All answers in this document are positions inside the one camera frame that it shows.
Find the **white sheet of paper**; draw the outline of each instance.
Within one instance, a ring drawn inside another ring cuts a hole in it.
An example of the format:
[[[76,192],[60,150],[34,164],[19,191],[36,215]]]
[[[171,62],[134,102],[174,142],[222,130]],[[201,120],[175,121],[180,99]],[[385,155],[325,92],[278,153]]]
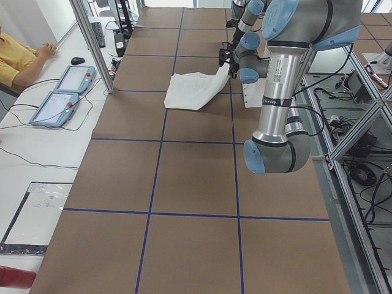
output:
[[[32,183],[5,243],[49,245],[71,184]]]
[[[254,84],[243,84],[244,104],[246,108],[261,107],[265,88],[265,78],[259,78]]]

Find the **computer mouse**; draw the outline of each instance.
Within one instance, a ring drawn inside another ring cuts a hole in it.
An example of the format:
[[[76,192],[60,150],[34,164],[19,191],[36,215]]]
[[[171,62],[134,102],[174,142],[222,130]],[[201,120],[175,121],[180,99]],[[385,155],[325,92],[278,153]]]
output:
[[[71,59],[71,64],[77,66],[78,64],[84,63],[86,60],[82,57],[74,57]]]

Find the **white cloth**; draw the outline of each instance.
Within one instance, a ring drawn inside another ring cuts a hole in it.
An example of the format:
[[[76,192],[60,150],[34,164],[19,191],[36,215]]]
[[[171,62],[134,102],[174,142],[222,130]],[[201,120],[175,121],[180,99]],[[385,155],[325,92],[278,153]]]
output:
[[[199,110],[206,105],[226,85],[229,64],[220,67],[216,75],[200,72],[171,77],[165,98],[166,108]]]

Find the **label sticker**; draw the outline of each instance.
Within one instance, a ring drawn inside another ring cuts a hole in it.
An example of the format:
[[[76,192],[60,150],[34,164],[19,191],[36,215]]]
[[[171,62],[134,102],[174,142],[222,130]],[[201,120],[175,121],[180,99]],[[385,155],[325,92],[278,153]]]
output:
[[[267,80],[271,83],[284,84],[287,78],[287,57],[271,57],[267,71]]]

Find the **blue joint cap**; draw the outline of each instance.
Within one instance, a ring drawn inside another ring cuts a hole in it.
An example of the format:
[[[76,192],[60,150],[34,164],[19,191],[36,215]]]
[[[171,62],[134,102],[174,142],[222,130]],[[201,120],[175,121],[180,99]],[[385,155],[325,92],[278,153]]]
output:
[[[259,16],[264,9],[264,3],[262,0],[252,0],[248,5],[247,8],[249,11],[256,16]]]
[[[253,84],[260,78],[257,71],[248,68],[240,69],[239,76],[242,84]]]
[[[257,145],[252,140],[246,140],[244,144],[244,159],[248,170],[252,173],[265,173],[264,160]]]
[[[239,42],[245,49],[256,50],[260,46],[260,37],[256,32],[247,32]]]
[[[322,40],[319,43],[313,45],[312,49],[314,51],[323,51],[340,48],[346,45],[354,43],[360,34],[360,26],[349,29],[346,32],[342,32],[336,36],[330,37],[328,39]]]
[[[300,0],[272,1],[263,20],[263,38],[267,41],[277,37],[292,19]]]

